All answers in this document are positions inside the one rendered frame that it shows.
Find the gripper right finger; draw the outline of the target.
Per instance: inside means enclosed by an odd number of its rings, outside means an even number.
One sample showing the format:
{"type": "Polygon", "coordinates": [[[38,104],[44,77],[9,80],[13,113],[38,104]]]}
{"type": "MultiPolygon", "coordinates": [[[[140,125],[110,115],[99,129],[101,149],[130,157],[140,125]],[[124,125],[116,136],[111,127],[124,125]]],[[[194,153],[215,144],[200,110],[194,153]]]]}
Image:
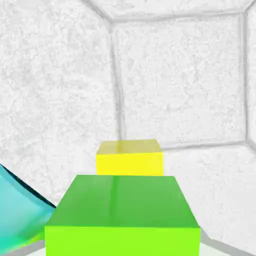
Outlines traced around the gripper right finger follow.
{"type": "Polygon", "coordinates": [[[211,239],[203,229],[200,231],[199,256],[248,256],[246,251],[211,239]]]}

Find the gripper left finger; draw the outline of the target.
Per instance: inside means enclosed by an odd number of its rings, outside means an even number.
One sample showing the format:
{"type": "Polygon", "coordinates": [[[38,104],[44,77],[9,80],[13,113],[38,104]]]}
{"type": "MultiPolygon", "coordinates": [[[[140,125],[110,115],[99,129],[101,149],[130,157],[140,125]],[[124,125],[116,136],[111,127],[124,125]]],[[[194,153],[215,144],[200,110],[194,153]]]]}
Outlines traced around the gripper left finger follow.
{"type": "Polygon", "coordinates": [[[0,256],[27,256],[45,247],[45,240],[10,241],[0,240],[0,256]]]}

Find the small green cube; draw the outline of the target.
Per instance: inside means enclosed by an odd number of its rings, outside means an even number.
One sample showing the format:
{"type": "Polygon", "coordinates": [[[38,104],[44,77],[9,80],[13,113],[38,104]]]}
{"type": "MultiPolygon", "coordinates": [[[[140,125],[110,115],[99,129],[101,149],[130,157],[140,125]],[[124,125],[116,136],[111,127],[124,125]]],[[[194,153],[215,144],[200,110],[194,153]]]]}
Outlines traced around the small green cube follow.
{"type": "Polygon", "coordinates": [[[46,256],[199,256],[173,176],[77,175],[45,226],[46,256]]]}

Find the small yellow cube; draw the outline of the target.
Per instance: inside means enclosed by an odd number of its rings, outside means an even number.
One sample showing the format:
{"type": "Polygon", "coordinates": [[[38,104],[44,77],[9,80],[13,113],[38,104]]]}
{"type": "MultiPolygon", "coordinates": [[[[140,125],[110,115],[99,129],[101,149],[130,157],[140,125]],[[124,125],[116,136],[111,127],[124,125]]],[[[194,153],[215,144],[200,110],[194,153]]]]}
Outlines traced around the small yellow cube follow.
{"type": "Polygon", "coordinates": [[[163,151],[156,139],[104,141],[96,153],[96,173],[163,176],[163,162],[163,151]]]}

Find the large cyan box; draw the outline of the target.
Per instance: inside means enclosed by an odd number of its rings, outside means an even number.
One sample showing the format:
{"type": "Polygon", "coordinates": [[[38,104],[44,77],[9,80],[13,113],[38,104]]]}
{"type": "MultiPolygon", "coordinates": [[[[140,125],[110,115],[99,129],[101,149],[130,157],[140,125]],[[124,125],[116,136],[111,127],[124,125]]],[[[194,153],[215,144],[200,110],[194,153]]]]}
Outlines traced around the large cyan box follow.
{"type": "Polygon", "coordinates": [[[0,164],[0,255],[45,239],[56,206],[0,164]]]}

